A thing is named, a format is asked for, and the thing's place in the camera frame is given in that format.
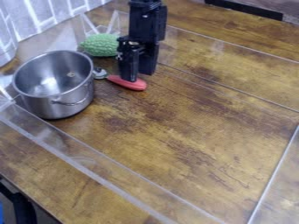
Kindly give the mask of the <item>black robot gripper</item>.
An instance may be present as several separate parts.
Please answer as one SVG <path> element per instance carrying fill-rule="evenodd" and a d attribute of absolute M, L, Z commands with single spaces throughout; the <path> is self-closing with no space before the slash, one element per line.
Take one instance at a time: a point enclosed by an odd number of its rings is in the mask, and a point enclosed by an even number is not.
<path fill-rule="evenodd" d="M 117 39 L 116 59 L 120 78 L 136 82 L 137 70 L 145 75 L 155 73 L 168 10 L 161 0 L 129 0 L 128 6 L 128 34 Z M 143 46 L 143 51 L 129 42 Z"/>

